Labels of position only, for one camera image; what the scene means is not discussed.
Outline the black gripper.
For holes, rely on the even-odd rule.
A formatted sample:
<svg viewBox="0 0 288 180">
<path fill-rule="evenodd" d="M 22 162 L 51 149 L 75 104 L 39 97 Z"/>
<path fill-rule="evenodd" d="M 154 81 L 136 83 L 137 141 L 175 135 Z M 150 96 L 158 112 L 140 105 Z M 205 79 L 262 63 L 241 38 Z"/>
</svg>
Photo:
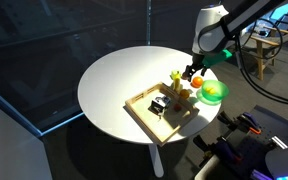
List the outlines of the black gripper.
<svg viewBox="0 0 288 180">
<path fill-rule="evenodd" d="M 204 76 L 207 68 L 206 66 L 203 64 L 203 60 L 204 60 L 205 56 L 201 55 L 201 54 L 196 54 L 193 53 L 192 54 L 192 64 L 191 65 L 187 65 L 185 68 L 185 71 L 182 73 L 182 75 L 186 76 L 188 81 L 191 80 L 193 72 L 196 72 L 198 70 L 201 70 L 201 76 Z"/>
</svg>

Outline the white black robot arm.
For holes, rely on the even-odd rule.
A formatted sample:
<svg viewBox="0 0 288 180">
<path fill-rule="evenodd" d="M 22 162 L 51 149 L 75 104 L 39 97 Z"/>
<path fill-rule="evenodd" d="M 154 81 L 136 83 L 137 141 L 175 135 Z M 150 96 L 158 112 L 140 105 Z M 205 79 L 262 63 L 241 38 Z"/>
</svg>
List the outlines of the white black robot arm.
<svg viewBox="0 0 288 180">
<path fill-rule="evenodd" d="M 199 11 L 192 45 L 192 64 L 187 65 L 182 78 L 191 81 L 199 70 L 205 74 L 208 55 L 217 55 L 225 49 L 250 23 L 259 19 L 285 0 L 241 0 L 228 11 L 223 4 L 209 5 Z"/>
</svg>

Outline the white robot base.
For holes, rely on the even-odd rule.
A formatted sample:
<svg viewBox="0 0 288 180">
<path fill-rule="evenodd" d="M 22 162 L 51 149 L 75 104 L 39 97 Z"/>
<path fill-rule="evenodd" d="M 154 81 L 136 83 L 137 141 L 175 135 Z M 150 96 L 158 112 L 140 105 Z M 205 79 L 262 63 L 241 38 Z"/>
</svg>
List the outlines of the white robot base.
<svg viewBox="0 0 288 180">
<path fill-rule="evenodd" d="M 273 180 L 288 180 L 288 148 L 269 151 L 265 163 Z"/>
</svg>

